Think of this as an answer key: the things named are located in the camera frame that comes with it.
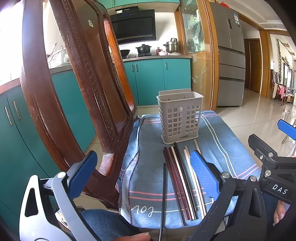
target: human hand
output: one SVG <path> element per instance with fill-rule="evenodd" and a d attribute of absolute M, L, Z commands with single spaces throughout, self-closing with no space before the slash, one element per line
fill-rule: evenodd
<path fill-rule="evenodd" d="M 286 209 L 283 201 L 278 201 L 276 210 L 274 211 L 274 222 L 277 224 L 286 214 Z"/>
<path fill-rule="evenodd" d="M 149 233 L 140 233 L 133 236 L 125 236 L 114 239 L 113 241 L 150 241 Z"/>

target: white chopstick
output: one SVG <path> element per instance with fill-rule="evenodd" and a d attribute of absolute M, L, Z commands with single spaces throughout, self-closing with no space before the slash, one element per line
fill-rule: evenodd
<path fill-rule="evenodd" d="M 198 148 L 198 145 L 197 145 L 196 139 L 194 139 L 194 143 L 195 143 L 195 147 L 196 147 L 196 149 L 199 151 L 199 148 Z M 189 151 L 188 151 L 187 146 L 185 146 L 185 150 L 186 150 L 186 152 L 187 152 L 187 156 L 188 156 L 188 160 L 189 160 L 190 154 L 189 154 Z M 203 195 L 202 195 L 202 191 L 201 191 L 201 188 L 200 188 L 200 183 L 199 183 L 199 181 L 198 181 L 198 178 L 197 178 L 196 173 L 195 173 L 194 170 L 193 170 L 193 175 L 194 175 L 195 182 L 196 182 L 196 184 L 197 184 L 196 194 L 197 194 L 197 192 L 198 192 L 198 194 L 199 194 L 199 196 L 200 196 L 200 202 L 201 202 L 201 205 L 200 205 L 200 212 L 203 211 L 203 215 L 206 216 L 206 214 L 207 214 L 207 210 L 206 210 L 206 208 L 205 208 L 205 202 L 204 202 L 204 200 L 203 200 Z"/>
<path fill-rule="evenodd" d="M 197 187 L 197 183 L 196 183 L 196 180 L 195 180 L 195 177 L 194 177 L 194 171 L 192 169 L 192 166 L 191 166 L 191 163 L 190 163 L 190 160 L 189 160 L 188 153 L 187 153 L 186 149 L 184 149 L 184 154 L 185 154 L 185 157 L 186 157 L 186 160 L 187 160 L 187 164 L 188 164 L 188 167 L 189 167 L 191 178 L 193 180 L 193 185 L 194 185 L 194 188 L 195 188 L 195 192 L 196 192 L 196 196 L 197 196 L 197 200 L 198 200 L 198 205 L 200 207 L 200 214 L 201 214 L 202 219 L 203 219 L 205 217 L 205 215 L 204 215 L 204 212 L 203 212 L 202 207 L 201 207 L 202 202 L 201 202 L 201 199 L 200 199 L 200 194 L 198 193 L 198 187 Z"/>
<path fill-rule="evenodd" d="M 194 219 L 195 214 L 194 214 L 193 208 L 191 206 L 191 202 L 190 202 L 190 199 L 189 199 L 189 194 L 188 194 L 188 191 L 187 191 L 187 188 L 186 188 L 186 185 L 185 185 L 184 177 L 182 175 L 181 168 L 180 168 L 180 165 L 179 165 L 179 162 L 178 162 L 174 147 L 170 147 L 170 148 L 173 151 L 174 158 L 175 158 L 175 161 L 176 161 L 176 164 L 177 164 L 177 167 L 178 167 L 178 171 L 179 171 L 180 176 L 181 176 L 182 184 L 183 184 L 183 187 L 184 187 L 184 190 L 185 190 L 185 195 L 186 195 L 186 198 L 187 198 L 187 201 L 188 201 L 188 206 L 189 206 L 189 209 L 190 209 L 190 213 L 191 213 L 192 218 Z"/>

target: doorway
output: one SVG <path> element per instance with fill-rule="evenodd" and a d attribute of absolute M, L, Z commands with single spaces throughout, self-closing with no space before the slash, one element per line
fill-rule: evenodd
<path fill-rule="evenodd" d="M 246 54 L 245 88 L 257 93 L 261 87 L 262 57 L 260 39 L 244 39 Z"/>

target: wooden chair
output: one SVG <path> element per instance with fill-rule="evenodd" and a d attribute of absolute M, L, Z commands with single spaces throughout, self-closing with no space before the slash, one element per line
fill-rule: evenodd
<path fill-rule="evenodd" d="M 22 2 L 22 90 L 43 143 L 58 167 L 67 171 L 84 153 L 68 125 L 47 65 L 42 1 Z M 51 0 L 51 5 L 104 153 L 100 169 L 93 173 L 85 192 L 102 200 L 107 208 L 117 209 L 115 185 L 136 105 L 110 17 L 95 0 Z"/>

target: hanging plant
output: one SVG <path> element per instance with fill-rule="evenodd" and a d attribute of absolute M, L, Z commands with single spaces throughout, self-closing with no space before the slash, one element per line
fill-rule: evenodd
<path fill-rule="evenodd" d="M 282 72 L 281 46 L 279 44 L 279 40 L 277 39 L 276 41 L 278 44 L 278 51 L 279 51 L 279 79 L 281 82 L 281 72 Z"/>

